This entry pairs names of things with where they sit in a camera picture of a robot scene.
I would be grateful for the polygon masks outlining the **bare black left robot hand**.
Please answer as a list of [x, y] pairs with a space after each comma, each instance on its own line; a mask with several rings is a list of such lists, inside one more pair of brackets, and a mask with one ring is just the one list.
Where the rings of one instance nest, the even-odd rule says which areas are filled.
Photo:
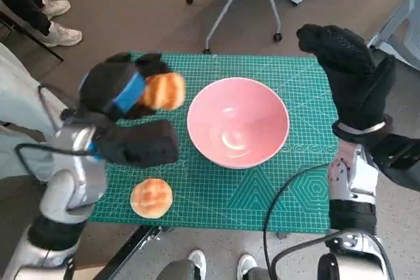
[[155, 110], [140, 103], [146, 80], [169, 72], [159, 53], [134, 59], [130, 52], [121, 52], [88, 72], [79, 87], [79, 100], [88, 110], [101, 113], [114, 122], [154, 115]]

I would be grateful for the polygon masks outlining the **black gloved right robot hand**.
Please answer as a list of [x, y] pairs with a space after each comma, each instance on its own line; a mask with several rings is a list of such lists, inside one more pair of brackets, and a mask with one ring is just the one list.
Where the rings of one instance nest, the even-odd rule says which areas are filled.
[[296, 35], [299, 48], [313, 54], [325, 71], [341, 123], [366, 130], [384, 121], [395, 82], [394, 56], [387, 54], [376, 64], [365, 41], [338, 26], [305, 24]]

